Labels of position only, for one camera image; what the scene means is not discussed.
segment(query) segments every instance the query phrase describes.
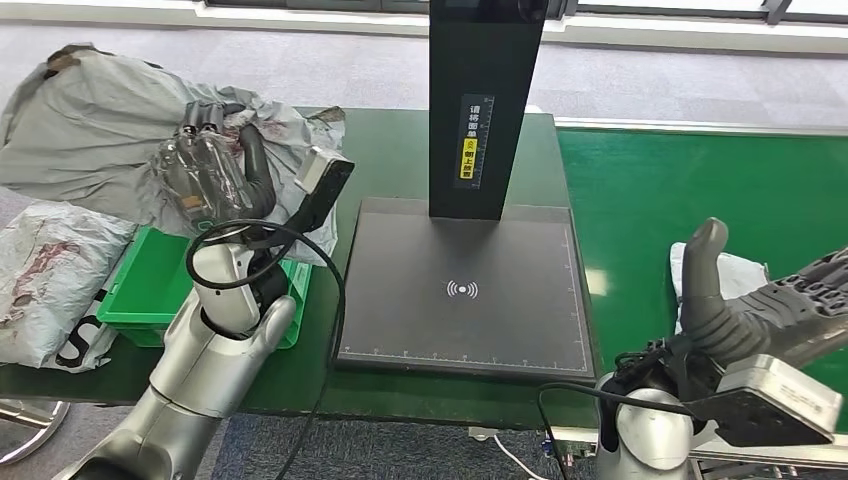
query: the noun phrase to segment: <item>black cable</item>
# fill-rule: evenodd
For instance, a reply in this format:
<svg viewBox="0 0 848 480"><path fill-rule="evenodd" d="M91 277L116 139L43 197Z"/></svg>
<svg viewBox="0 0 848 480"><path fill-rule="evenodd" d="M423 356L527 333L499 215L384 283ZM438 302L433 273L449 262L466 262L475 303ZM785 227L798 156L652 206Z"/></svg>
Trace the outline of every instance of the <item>black cable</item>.
<svg viewBox="0 0 848 480"><path fill-rule="evenodd" d="M597 388L586 387L583 385L579 385L576 383L567 383L567 382L555 382L555 383L546 383L539 387L538 396L536 397L536 408L539 409L539 416L542 417L542 423L545 425L545 432L548 434L548 438L551 440L551 446L553 447L554 455L556 456L557 465L559 466L559 471L562 474L563 480L568 480L568 474L566 473L565 464L563 463L562 454L559 451L559 447L557 447L556 440L554 439L554 431L551 427L551 422L548 420L548 416L545 413L545 406L542 402L542 396L545 392L550 390L571 390L578 393L583 393L586 395L591 395L595 398L600 398L601 400L608 400L615 403L622 403L624 405L631 405L633 407L641 407L648 408L651 410L659 410L661 412L668 413L676 413L678 415L685 415L687 417L693 417L692 412L686 409L686 407L680 405L668 405L665 403L659 402L651 402L648 400L640 400L638 398L630 398L623 395L617 395L615 393L605 392L603 390L598 390Z"/></svg>
<svg viewBox="0 0 848 480"><path fill-rule="evenodd" d="M258 272L254 273L253 275L248 276L245 279L242 279L242 280L239 280L239 281L236 281L236 282L230 282L230 283L210 282L210 281L206 280L205 278L201 277L197 273L197 270L194 269L194 261L193 261L194 260L194 254L197 253L197 250L203 244L204 240L206 240L207 238L211 237L212 235L215 235L216 233L221 232L223 230L226 230L228 228L240 228L240 227L251 227L251 226L258 226L258 227L262 227L262 228L266 228L266 229L270 229L270 230L282 231L282 232L285 232L286 234L291 235L295 239L303 242L304 245L309 247L310 250L312 250L319 257L321 257L321 260L324 260L324 263L327 264L327 268L333 274L333 278L335 279L336 285L339 288L339 301L338 301L338 306L337 306L337 309L336 309L336 318L335 318L335 321L333 323L333 329L330 333L329 345L327 347L327 358L326 358L327 373L324 376L324 381L321 383L321 390L318 392L318 398L315 400L315 404L312 406L312 410L306 416L306 423L301 428L300 433L297 436L297 440L295 440L294 446L292 447L292 451L291 451L291 453L289 453L289 457L286 460L286 463L283 465L283 468L280 470L280 473L277 474L277 476L275 477L275 480L282 480L283 477L286 476L286 473L288 473L289 469L291 469L291 466L294 463L295 458L297 458L297 454L300 453L300 449L303 447L303 444L306 441L306 435L307 435L307 433L309 433L309 429L312 427L312 423L315 421L315 416L318 413L318 409L321 406L321 401L324 399L324 394L327 393L327 386L329 385L329 378L330 378L330 373L331 373L331 370L332 370L332 361L333 361L333 358L335 358L336 353L338 353L339 345L341 345L341 330L342 330L342 328L344 328L344 314L345 314L347 299L345 297L344 277L342 277L342 274L341 274L341 272L339 272L339 269L336 266L336 264L333 263L333 259L330 258L330 256L327 255L327 253L324 252L324 250L322 250L321 247L319 247L317 244L315 244L315 242L313 242L312 240L310 240L309 238L307 238L304 234L302 234L300 232L292 230L291 228L286 227L285 225L280 225L280 224L273 223L273 222L267 222L265 220L253 220L253 219L231 220L229 222L224 222L224 223L215 225L212 228L210 228L209 230L203 232L197 238L195 238L194 241L189 246L188 250L186 251L186 269L188 270L188 274L192 278L192 280L194 280L198 284L203 285L204 287L207 287L207 288L213 288L213 289L218 289L218 290L228 290L228 289L231 289L231 288L238 288L238 287L241 287L243 285L250 283L249 279L251 279L251 278L256 279L258 277L261 277L262 275L264 275L265 273L270 271L271 268L273 268L275 265L277 265L277 263L279 263L279 261L282 260L282 257L285 255L286 249L282 249L280 252L278 252L277 255L274 256L271 263L269 263L268 265L266 265L265 267L260 269Z"/></svg>
<svg viewBox="0 0 848 480"><path fill-rule="evenodd" d="M624 362L624 360L630 360L630 359L633 359L633 358L637 358L637 359L641 360L641 359L645 358L646 355L647 355L646 352L619 353L618 355L615 356L615 368L616 368L616 370L620 370L622 368L622 362Z"/></svg>

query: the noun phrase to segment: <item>gray carpet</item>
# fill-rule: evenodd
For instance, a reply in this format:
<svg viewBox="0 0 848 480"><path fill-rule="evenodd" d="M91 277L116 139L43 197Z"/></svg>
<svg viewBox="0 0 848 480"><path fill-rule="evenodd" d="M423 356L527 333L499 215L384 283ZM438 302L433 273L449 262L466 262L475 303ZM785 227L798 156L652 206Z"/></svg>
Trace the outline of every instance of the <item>gray carpet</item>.
<svg viewBox="0 0 848 480"><path fill-rule="evenodd" d="M161 64L188 79L252 88L293 105L427 107L426 39L21 24L0 24L0 104L37 62L66 43L81 41ZM844 128L846 78L848 60L544 45L530 103L569 117ZM0 225L27 202L0 189ZM51 478L126 412L74 406L54 440L32 458L0 467L0 479ZM219 432L198 478L273 478L300 422L235 417L226 432ZM15 432L0 424L0 438L21 433ZM504 434L514 453L538 473L555 478L539 440L533 432ZM526 478L496 448L491 441L469 439L457 427L319 422L289 478ZM592 477L591 464L584 467L575 478Z"/></svg>

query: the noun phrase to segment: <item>black vertical pillar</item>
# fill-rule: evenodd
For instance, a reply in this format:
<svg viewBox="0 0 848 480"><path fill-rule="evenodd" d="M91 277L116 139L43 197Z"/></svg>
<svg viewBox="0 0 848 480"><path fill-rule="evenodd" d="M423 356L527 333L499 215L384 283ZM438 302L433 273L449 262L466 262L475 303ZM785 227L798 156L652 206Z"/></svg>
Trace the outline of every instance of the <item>black vertical pillar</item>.
<svg viewBox="0 0 848 480"><path fill-rule="evenodd" d="M430 216L499 220L547 0L432 0Z"/></svg>

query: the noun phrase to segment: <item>gray plastic bag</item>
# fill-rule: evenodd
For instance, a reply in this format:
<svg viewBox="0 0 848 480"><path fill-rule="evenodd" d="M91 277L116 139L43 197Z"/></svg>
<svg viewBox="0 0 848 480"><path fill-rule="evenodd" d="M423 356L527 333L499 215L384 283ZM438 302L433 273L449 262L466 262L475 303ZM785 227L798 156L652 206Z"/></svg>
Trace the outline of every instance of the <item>gray plastic bag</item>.
<svg viewBox="0 0 848 480"><path fill-rule="evenodd" d="M90 48L64 50L71 53L61 61L51 57L50 66L39 65L24 80L0 117L0 184L23 195L191 237L191 226L155 181L150 159L195 100L247 107L237 119L228 117L232 130L223 133L235 142L233 123L244 121L262 133L277 192L270 221L283 223L299 208L304 192L294 178L309 148L341 146L341 109L305 118L248 90L194 84L144 61ZM45 79L49 71L58 73ZM335 215L309 237L332 252ZM300 243L289 256L322 263Z"/></svg>

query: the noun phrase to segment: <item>metal chair leg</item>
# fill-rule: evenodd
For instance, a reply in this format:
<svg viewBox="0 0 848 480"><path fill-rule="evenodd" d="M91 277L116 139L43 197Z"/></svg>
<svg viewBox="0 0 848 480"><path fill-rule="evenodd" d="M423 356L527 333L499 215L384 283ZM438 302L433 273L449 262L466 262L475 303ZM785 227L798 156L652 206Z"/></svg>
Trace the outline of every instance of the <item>metal chair leg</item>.
<svg viewBox="0 0 848 480"><path fill-rule="evenodd" d="M0 400L0 420L34 428L32 436L14 447L11 451L0 451L0 465L8 465L23 460L56 433L70 404L56 402L51 410L45 410L20 400Z"/></svg>

